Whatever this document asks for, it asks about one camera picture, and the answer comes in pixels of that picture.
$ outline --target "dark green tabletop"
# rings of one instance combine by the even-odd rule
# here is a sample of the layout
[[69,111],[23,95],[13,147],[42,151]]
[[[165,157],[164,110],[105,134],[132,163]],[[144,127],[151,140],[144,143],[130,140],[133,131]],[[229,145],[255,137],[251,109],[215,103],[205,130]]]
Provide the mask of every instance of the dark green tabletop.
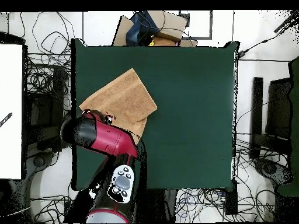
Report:
[[[75,40],[76,107],[134,68],[158,107],[142,136],[148,188],[229,187],[237,46],[86,47]],[[77,189],[104,158],[77,148]]]
[[278,193],[285,197],[299,197],[299,57],[289,62],[288,68],[293,81],[293,88],[290,92],[292,105],[290,168],[293,181],[290,184],[281,185],[278,188]]

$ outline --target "black cable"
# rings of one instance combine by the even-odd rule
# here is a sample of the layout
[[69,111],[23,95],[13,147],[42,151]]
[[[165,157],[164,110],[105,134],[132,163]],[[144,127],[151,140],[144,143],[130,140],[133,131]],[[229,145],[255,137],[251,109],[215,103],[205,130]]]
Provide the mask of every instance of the black cable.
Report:
[[21,38],[24,38],[24,36],[26,34],[26,29],[25,29],[25,26],[24,26],[23,18],[22,18],[22,12],[20,13],[20,18],[21,18],[21,22],[22,22],[22,25],[23,25],[23,29],[24,29],[24,34]]
[[245,114],[250,113],[250,112],[251,112],[253,109],[255,109],[255,108],[256,108],[256,107],[254,107],[254,108],[250,109],[249,111],[247,111],[246,113],[242,114],[242,115],[240,116],[240,118],[242,118]]
[[286,30],[291,26],[291,24],[293,24],[294,22],[296,22],[296,20],[293,20],[293,21],[290,22],[288,25],[286,25],[284,28],[282,28],[282,29],[281,29],[281,30],[280,30],[274,37],[269,38],[269,39],[267,39],[267,40],[263,40],[263,41],[261,41],[260,43],[255,44],[255,45],[252,46],[251,48],[246,49],[245,51],[240,51],[240,52],[239,52],[239,58],[242,58],[242,57],[245,55],[245,53],[247,53],[249,50],[253,49],[254,47],[256,47],[256,46],[258,46],[258,45],[260,45],[260,44],[266,43],[266,42],[268,42],[268,41],[270,41],[270,40],[273,40],[273,39],[275,39],[278,35],[283,34],[284,31],[286,31]]
[[[50,216],[51,220],[47,220],[45,222],[52,221],[52,223],[55,224],[55,221],[58,221],[58,223],[61,224],[60,217],[64,216],[64,213],[62,213],[62,212],[60,212],[58,210],[57,203],[58,202],[65,202],[66,198],[67,198],[67,201],[72,201],[72,199],[70,199],[70,197],[68,197],[68,196],[63,196],[63,195],[58,195],[58,196],[54,196],[54,197],[62,197],[62,198],[60,198],[60,199],[51,199],[50,203],[48,203],[43,209],[41,209],[41,211],[34,217],[34,222],[38,221],[38,219],[39,219],[39,217],[40,217],[41,214],[48,213],[48,215]],[[51,198],[51,197],[33,198],[30,201],[46,200],[48,198]],[[56,215],[57,215],[56,219],[53,218],[53,216],[50,214],[50,211],[53,211],[53,212],[56,213]]]
[[272,193],[273,195],[276,195],[276,194],[275,194],[275,192],[270,191],[270,190],[267,190],[267,189],[264,189],[264,190],[262,190],[262,191],[259,191],[259,192],[256,194],[256,201],[255,201],[256,209],[257,209],[257,211],[258,211],[258,214],[259,214],[260,218],[263,220],[263,222],[267,222],[264,218],[262,218],[262,216],[261,216],[261,214],[260,214],[260,211],[259,211],[259,204],[258,204],[258,196],[259,196],[260,193],[263,193],[264,191],[270,192],[270,193]]

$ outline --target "tan cloth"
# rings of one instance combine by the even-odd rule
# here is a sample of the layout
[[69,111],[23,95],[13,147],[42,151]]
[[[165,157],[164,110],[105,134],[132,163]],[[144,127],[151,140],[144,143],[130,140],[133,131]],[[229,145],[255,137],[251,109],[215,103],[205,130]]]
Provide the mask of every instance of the tan cloth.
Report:
[[138,144],[137,135],[142,136],[147,116],[157,106],[135,70],[129,69],[89,96],[80,109],[98,110],[115,116],[112,125],[131,131],[135,144]]

